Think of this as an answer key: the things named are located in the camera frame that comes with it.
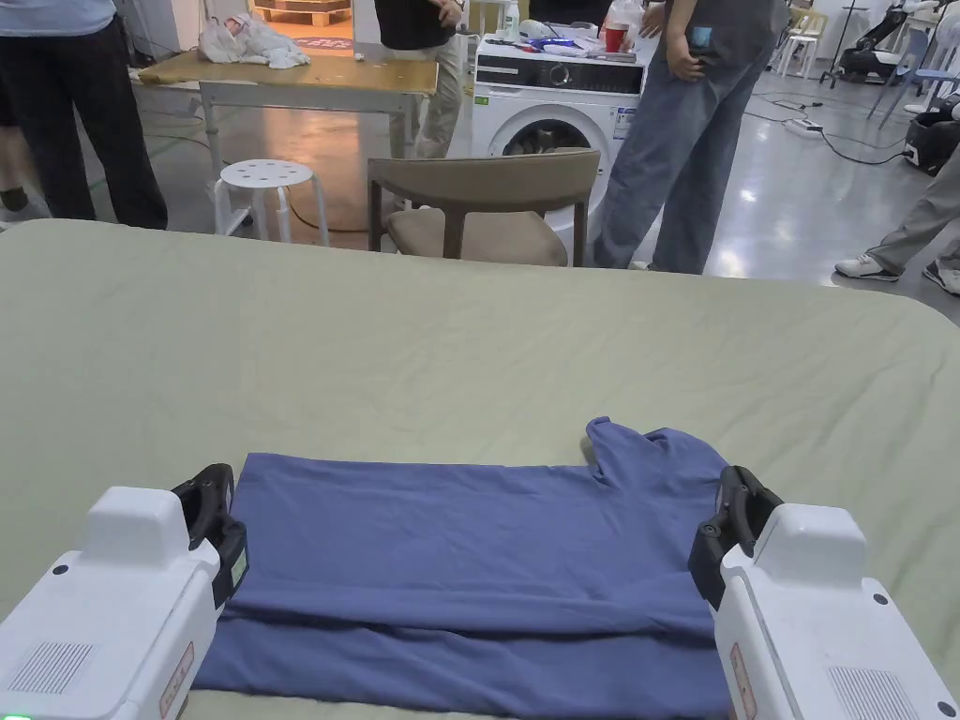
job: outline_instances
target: speaker grille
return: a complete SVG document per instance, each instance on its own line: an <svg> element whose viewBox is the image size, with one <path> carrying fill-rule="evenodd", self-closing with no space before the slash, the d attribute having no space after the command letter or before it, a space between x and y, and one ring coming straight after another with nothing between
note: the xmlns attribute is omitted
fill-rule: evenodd
<svg viewBox="0 0 960 720"><path fill-rule="evenodd" d="M42 642L13 675L7 690L62 695L86 664L96 645Z"/></svg>
<svg viewBox="0 0 960 720"><path fill-rule="evenodd" d="M918 720L917 711L893 673L833 665L829 674L851 720Z"/></svg>

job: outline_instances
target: gray shirt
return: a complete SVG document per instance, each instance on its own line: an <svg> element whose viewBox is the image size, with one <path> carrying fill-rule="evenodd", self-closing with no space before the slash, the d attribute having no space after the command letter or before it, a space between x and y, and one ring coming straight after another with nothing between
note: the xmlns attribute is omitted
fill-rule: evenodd
<svg viewBox="0 0 960 720"><path fill-rule="evenodd" d="M116 12L113 0L0 0L0 36L92 35L106 28Z"/></svg>
<svg viewBox="0 0 960 720"><path fill-rule="evenodd" d="M667 0L669 16L674 0ZM690 53L712 64L747 67L790 20L783 0L699 0L686 28Z"/></svg>

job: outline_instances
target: bottle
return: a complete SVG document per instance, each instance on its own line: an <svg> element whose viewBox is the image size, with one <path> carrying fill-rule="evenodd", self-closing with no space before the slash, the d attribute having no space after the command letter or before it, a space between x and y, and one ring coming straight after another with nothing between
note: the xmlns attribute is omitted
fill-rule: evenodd
<svg viewBox="0 0 960 720"><path fill-rule="evenodd" d="M506 14L503 16L504 39L509 42L520 42L520 5L511 0Z"/></svg>

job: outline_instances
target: stool leg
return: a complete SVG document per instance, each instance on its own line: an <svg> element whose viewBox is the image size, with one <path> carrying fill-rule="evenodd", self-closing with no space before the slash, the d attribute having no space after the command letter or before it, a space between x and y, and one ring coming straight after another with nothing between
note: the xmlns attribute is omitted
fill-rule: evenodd
<svg viewBox="0 0 960 720"><path fill-rule="evenodd" d="M791 37L786 41L786 47L783 48L783 57L780 58L780 67L777 69L783 77L786 77L787 66L790 64L790 56L793 55L794 50L793 37Z"/></svg>
<svg viewBox="0 0 960 720"><path fill-rule="evenodd" d="M324 205L324 189L320 185L320 177L315 173L312 179L313 191L317 194L317 225L320 226L320 241L325 248L330 247L330 234L326 228L326 206Z"/></svg>
<svg viewBox="0 0 960 720"><path fill-rule="evenodd" d="M290 205L287 203L287 192L279 187L276 193L280 197L280 207L276 211L276 223L280 227L280 242L292 243L294 239L290 234Z"/></svg>
<svg viewBox="0 0 960 720"><path fill-rule="evenodd" d="M213 186L213 224L218 235L227 234L229 217L230 191L225 182L217 180L217 183Z"/></svg>
<svg viewBox="0 0 960 720"><path fill-rule="evenodd" d="M263 190L253 191L253 218L256 220L256 234L261 240L269 240L267 231L267 205L263 202Z"/></svg>
<svg viewBox="0 0 960 720"><path fill-rule="evenodd" d="M806 44L806 49L804 50L806 53L806 57L804 58L804 60L806 60L804 63L804 80L810 79L810 68L813 67L813 61L816 60L817 57L817 44L817 42L808 42Z"/></svg>

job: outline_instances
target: pallet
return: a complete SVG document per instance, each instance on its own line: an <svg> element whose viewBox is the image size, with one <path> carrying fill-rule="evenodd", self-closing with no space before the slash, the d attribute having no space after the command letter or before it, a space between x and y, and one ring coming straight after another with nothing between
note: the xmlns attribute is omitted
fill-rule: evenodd
<svg viewBox="0 0 960 720"><path fill-rule="evenodd" d="M352 17L350 0L255 0L253 6L268 20L274 20L280 13L310 15L312 23L326 27L336 19Z"/></svg>

